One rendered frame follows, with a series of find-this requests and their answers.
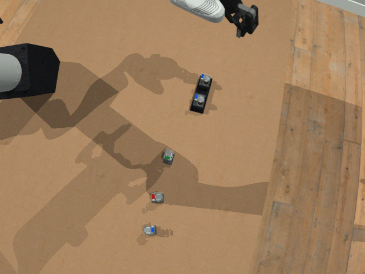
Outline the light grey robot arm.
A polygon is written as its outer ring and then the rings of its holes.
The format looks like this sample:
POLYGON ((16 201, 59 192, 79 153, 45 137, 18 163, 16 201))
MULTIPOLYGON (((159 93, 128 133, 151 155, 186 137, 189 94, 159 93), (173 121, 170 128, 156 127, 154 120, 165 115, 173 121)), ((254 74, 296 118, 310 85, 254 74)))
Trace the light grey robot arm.
MULTIPOLYGON (((209 22, 219 23, 225 16, 225 9, 219 0, 169 0, 173 5, 209 22)), ((0 53, 0 92, 16 88, 22 69, 17 58, 0 53)))

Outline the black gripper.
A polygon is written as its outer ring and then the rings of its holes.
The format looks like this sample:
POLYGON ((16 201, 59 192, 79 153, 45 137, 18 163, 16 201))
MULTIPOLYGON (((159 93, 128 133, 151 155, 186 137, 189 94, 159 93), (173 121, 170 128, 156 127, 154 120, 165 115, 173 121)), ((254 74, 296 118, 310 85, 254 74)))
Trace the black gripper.
POLYGON ((244 37, 246 33, 252 34, 258 26, 258 7, 251 8, 243 5, 241 0, 220 0, 225 7, 225 17, 237 27, 236 37, 244 37), (235 13, 235 14, 234 14, 235 13), (234 14, 233 16, 231 14, 234 14), (239 20, 242 19, 240 23, 239 20), (246 25, 245 25, 246 24, 246 25))

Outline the black rack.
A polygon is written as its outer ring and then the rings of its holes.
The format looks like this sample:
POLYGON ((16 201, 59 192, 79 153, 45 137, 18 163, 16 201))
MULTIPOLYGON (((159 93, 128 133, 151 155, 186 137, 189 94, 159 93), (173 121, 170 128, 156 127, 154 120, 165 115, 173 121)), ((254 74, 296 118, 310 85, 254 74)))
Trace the black rack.
POLYGON ((202 107, 199 107, 199 106, 195 106, 195 105, 193 105, 193 101, 192 101, 192 104, 191 104, 191 107, 190 107, 190 111, 194 111, 194 112, 198 112, 198 113, 203 114, 211 84, 212 84, 212 79, 210 79, 209 88, 207 86, 199 85, 199 80, 198 80, 198 84, 197 84, 197 87, 196 87, 196 91, 195 92, 196 93, 199 93, 199 94, 206 95, 205 102, 204 102, 204 106, 203 106, 203 108, 202 107))

